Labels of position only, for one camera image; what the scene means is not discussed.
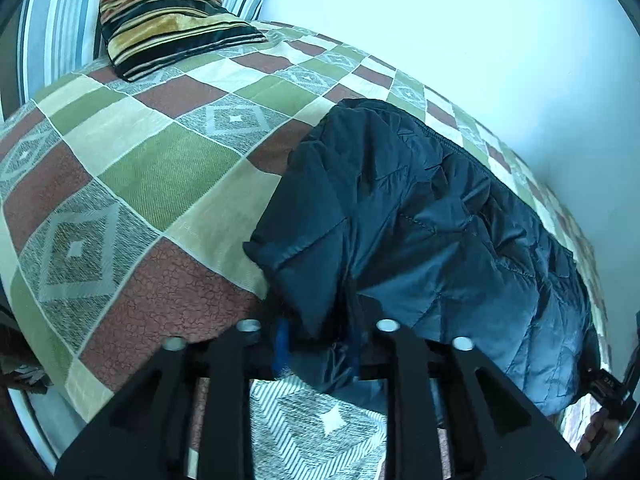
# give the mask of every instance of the brown square pattern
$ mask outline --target brown square pattern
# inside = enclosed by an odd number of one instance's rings
[[[511,173],[511,168],[506,160],[504,160],[504,155],[496,150],[492,145],[488,142],[486,143],[486,147],[489,150],[489,156],[494,158],[505,170]]]
[[[0,160],[2,160],[11,148],[15,146],[23,135],[29,133],[31,129],[44,120],[43,113],[36,108],[26,114],[11,130],[11,132],[2,140],[0,140]]]
[[[447,114],[446,111],[444,111],[437,104],[434,104],[431,101],[427,101],[427,113],[435,117],[441,123],[447,124],[452,128],[458,129],[458,125],[456,124],[455,117],[451,114]]]
[[[304,41],[295,40],[295,41],[287,41],[293,48],[298,49],[300,52],[304,52],[309,56],[319,56],[323,52],[326,52],[325,48],[321,46],[312,45],[310,43],[305,43]]]
[[[355,75],[359,75],[361,78],[366,79],[367,81],[371,81],[376,85],[380,85],[385,87],[386,89],[391,88],[391,83],[394,81],[392,77],[388,75],[381,74],[380,72],[376,72],[366,66],[360,65],[356,70],[353,71]]]
[[[80,359],[116,391],[164,338],[210,339],[257,305],[253,294],[162,238],[133,272]]]
[[[113,66],[111,65],[99,68],[98,70],[94,70],[89,74],[89,77],[95,79],[98,83],[102,83],[103,85],[119,79],[119,77],[113,71]]]
[[[278,70],[283,70],[293,66],[293,64],[282,56],[268,56],[261,52],[253,52],[246,54],[245,56],[235,57],[233,59],[236,63],[242,66],[248,66],[249,68],[255,68],[265,74],[273,74]]]
[[[325,41],[333,41],[334,43],[337,43],[338,45],[342,44],[341,41],[334,40],[334,38],[330,38],[329,36],[325,36],[324,34],[316,34],[316,38],[320,38],[321,40],[325,40]]]
[[[182,75],[136,95],[136,99],[175,119],[225,95],[224,90]]]
[[[336,86],[331,88],[324,97],[329,99],[329,101],[333,101],[334,103],[340,102],[342,99],[359,99],[364,97],[364,95],[360,95],[357,92],[354,92],[350,88],[347,88],[344,85],[338,83]]]
[[[282,175],[287,169],[289,153],[309,131],[311,131],[309,124],[292,119],[263,140],[247,158],[256,168],[265,173]]]
[[[15,186],[4,217],[18,254],[52,211],[91,181],[64,142],[59,142]]]

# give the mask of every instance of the striped pillow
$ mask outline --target striped pillow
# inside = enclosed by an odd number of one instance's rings
[[[115,72],[126,81],[203,52],[267,41],[221,0],[100,0],[100,24]]]

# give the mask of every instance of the dark blue puffer jacket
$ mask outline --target dark blue puffer jacket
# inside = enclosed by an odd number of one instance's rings
[[[290,156],[244,250],[296,314],[297,336],[320,343],[293,356],[293,371],[366,408],[383,412],[384,391],[353,383],[344,358],[336,303],[348,276],[423,338],[469,336],[545,415],[600,366],[571,252],[472,155],[388,103],[329,111]]]

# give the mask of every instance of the black metal frame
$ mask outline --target black metal frame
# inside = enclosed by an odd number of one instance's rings
[[[378,304],[361,300],[352,317],[361,323],[360,378],[389,381],[388,480],[442,478],[432,380],[445,405],[453,478],[586,477],[580,457],[481,351],[423,340],[399,324],[384,332]],[[275,375],[275,328],[260,326],[190,345],[169,339],[87,425],[56,478],[182,480],[196,382],[208,377],[198,478],[253,479],[249,379]]]

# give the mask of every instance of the patterned bedspread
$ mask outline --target patterned bedspread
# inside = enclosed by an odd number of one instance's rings
[[[383,61],[303,28],[254,24],[269,43],[203,54],[135,83],[99,59],[41,90],[0,134],[2,283],[37,357],[85,420],[166,336],[216,336],[265,296],[242,242],[290,150],[340,99],[360,96],[404,108],[463,146],[538,213],[574,252],[607,359],[593,250],[522,160]],[[569,409],[569,439],[590,409],[588,400]]]

